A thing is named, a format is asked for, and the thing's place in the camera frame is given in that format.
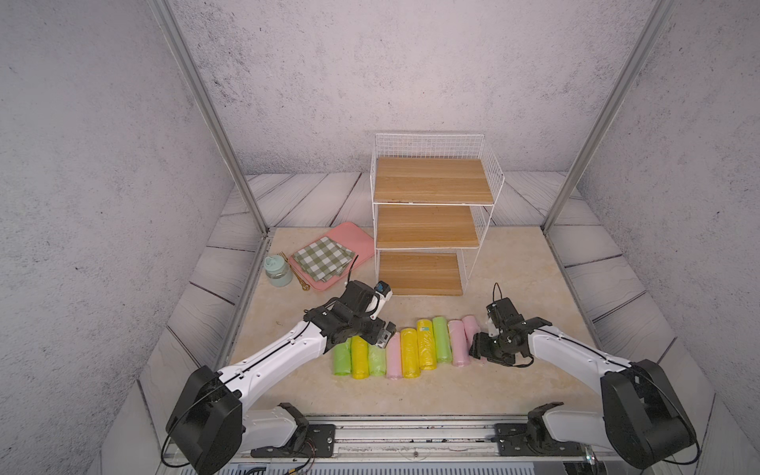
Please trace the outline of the pink bag roll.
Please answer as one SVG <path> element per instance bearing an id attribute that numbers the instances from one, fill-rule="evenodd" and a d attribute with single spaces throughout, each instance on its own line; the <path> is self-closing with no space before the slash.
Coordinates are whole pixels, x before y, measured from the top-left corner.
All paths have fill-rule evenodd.
<path id="1" fill-rule="evenodd" d="M 467 346 L 471 348 L 475 340 L 475 336 L 481 332 L 481 327 L 478 320 L 473 315 L 467 315 L 463 317 L 462 324 L 465 332 L 465 338 L 467 340 Z"/>
<path id="2" fill-rule="evenodd" d="M 449 321 L 448 333 L 452 352 L 452 365 L 455 367 L 469 365 L 469 345 L 463 322 L 461 320 Z"/>
<path id="3" fill-rule="evenodd" d="M 402 352 L 401 338 L 399 332 L 396 332 L 390 338 L 386 348 L 386 377 L 391 380 L 403 378 L 402 370 Z"/>

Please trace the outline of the light green bag roll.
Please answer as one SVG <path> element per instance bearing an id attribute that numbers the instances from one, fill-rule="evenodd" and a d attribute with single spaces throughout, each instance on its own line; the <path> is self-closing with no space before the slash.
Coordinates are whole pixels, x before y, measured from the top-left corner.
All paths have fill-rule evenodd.
<path id="1" fill-rule="evenodd" d="M 387 371 L 386 350 L 378 346 L 368 348 L 368 369 L 371 376 L 384 377 Z"/>

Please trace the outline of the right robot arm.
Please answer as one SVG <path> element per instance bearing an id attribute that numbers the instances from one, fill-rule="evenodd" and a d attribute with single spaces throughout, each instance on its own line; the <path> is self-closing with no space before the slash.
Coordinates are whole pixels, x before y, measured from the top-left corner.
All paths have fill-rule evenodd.
<path id="1" fill-rule="evenodd" d="M 525 319 L 508 298 L 486 308 L 488 332 L 479 332 L 469 353 L 507 367 L 546 361 L 600 396 L 599 412 L 570 410 L 547 403 L 528 413 L 524 425 L 498 425 L 502 455 L 586 455 L 595 447 L 615 451 L 637 469 L 699 447 L 696 430 L 665 371 L 655 362 L 596 350 L 540 317 Z"/>

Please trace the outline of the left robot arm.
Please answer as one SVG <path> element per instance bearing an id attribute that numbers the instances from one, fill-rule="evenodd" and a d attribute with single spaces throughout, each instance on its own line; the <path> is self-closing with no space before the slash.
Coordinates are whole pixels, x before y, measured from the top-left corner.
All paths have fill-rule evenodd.
<path id="1" fill-rule="evenodd" d="M 289 403 L 268 411 L 253 404 L 300 366 L 353 336 L 385 348 L 396 327 L 379 314 L 392 295 L 383 281 L 370 287 L 350 280 L 342 295 L 306 311 L 263 350 L 220 370 L 201 366 L 188 377 L 169 417 L 168 440 L 199 474 L 217 473 L 242 450 L 301 452 L 308 420 Z"/>

